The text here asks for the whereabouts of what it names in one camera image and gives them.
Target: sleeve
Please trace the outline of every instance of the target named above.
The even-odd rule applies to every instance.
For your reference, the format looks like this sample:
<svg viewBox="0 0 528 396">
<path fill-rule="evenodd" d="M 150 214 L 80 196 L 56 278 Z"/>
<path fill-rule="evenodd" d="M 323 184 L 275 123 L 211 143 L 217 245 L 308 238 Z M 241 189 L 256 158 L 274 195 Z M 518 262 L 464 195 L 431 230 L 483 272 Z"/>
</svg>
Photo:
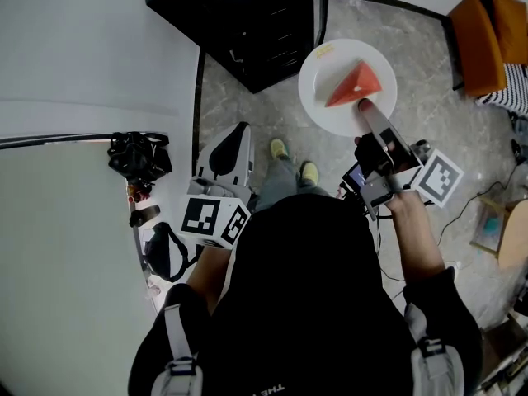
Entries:
<svg viewBox="0 0 528 396">
<path fill-rule="evenodd" d="M 206 303 L 190 286 L 179 284 L 169 290 L 163 308 L 175 304 L 181 304 L 181 323 L 191 352 L 196 353 L 209 327 L 210 315 Z M 129 377 L 129 396 L 150 396 L 156 377 L 171 360 L 171 347 L 161 310 L 136 353 Z"/>
<path fill-rule="evenodd" d="M 473 316 L 455 288 L 453 267 L 433 277 L 408 285 L 403 295 L 427 320 L 427 335 L 439 337 L 454 347 L 464 367 L 464 393 L 473 394 L 483 365 L 482 335 Z"/>
</svg>

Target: watermelon slice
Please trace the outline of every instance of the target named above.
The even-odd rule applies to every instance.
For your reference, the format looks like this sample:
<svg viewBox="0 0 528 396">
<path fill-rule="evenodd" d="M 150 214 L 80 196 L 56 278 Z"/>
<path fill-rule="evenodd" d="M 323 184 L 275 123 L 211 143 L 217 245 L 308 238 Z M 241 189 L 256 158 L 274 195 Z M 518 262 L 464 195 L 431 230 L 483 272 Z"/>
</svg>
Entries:
<svg viewBox="0 0 528 396">
<path fill-rule="evenodd" d="M 326 107 L 340 106 L 382 91 L 380 81 L 372 68 L 363 60 L 337 86 L 328 98 Z"/>
</svg>

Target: black and white striped fabric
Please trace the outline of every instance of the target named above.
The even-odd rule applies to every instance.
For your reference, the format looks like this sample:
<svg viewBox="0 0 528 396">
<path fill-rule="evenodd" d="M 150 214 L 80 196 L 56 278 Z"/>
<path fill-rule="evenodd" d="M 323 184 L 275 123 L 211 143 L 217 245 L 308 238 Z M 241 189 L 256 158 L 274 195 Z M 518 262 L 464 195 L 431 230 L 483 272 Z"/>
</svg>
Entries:
<svg viewBox="0 0 528 396">
<path fill-rule="evenodd" d="M 479 97 L 476 103 L 480 106 L 493 104 L 519 115 L 528 115 L 528 69 L 522 64 L 504 64 L 504 70 L 506 88 Z"/>
</svg>

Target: gray marble floor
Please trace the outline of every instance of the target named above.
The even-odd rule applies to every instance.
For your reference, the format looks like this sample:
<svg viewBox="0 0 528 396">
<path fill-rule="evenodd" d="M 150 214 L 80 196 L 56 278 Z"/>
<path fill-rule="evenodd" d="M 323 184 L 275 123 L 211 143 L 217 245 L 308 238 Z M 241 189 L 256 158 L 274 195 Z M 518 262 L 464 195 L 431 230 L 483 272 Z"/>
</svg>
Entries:
<svg viewBox="0 0 528 396">
<path fill-rule="evenodd" d="M 373 45 L 391 63 L 398 81 L 398 102 L 390 119 L 400 134 L 409 143 L 428 139 L 465 171 L 447 206 L 429 207 L 433 233 L 438 238 L 468 198 L 495 181 L 505 182 L 510 175 L 514 162 L 507 113 L 478 107 L 463 93 L 451 91 L 450 58 L 437 20 L 373 2 L 330 0 L 326 40 L 342 37 Z M 266 174 L 269 140 L 279 136 L 288 143 L 298 165 L 305 159 L 318 164 L 321 186 L 336 195 L 341 176 L 355 162 L 356 146 L 351 139 L 330 134 L 314 124 L 301 106 L 297 79 L 290 78 L 253 95 L 208 56 L 201 98 L 200 146 L 227 126 L 245 120 L 256 139 L 252 177 L 256 189 Z M 527 175 L 526 166 L 517 168 L 507 192 L 496 186 L 490 195 L 499 200 L 523 197 L 519 184 L 526 183 Z M 478 214 L 479 203 L 471 203 L 462 218 L 445 231 L 441 251 L 447 262 L 458 266 L 460 296 L 478 324 L 486 328 L 502 320 L 525 269 L 520 266 L 500 271 L 490 255 L 469 245 Z M 371 230 L 375 235 L 374 223 Z M 402 278 L 390 220 L 381 221 L 381 233 L 381 266 L 390 276 Z M 384 276 L 384 288 L 394 296 L 403 284 Z M 402 295 L 394 303 L 402 309 Z"/>
</svg>

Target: round plate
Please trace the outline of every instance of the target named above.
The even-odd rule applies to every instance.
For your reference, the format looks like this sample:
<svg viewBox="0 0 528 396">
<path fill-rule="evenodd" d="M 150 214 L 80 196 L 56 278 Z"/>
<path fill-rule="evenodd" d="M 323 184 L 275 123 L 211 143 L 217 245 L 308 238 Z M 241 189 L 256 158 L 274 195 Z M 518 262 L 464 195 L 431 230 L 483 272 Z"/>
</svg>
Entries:
<svg viewBox="0 0 528 396">
<path fill-rule="evenodd" d="M 390 117 L 396 105 L 398 87 L 387 59 L 374 47 L 358 40 L 340 39 L 321 44 L 303 63 L 299 74 L 299 95 L 308 115 L 322 128 L 341 136 L 362 136 L 370 129 L 357 110 L 357 102 L 325 107 L 337 85 L 361 61 L 372 68 L 383 91 L 368 96 Z"/>
</svg>

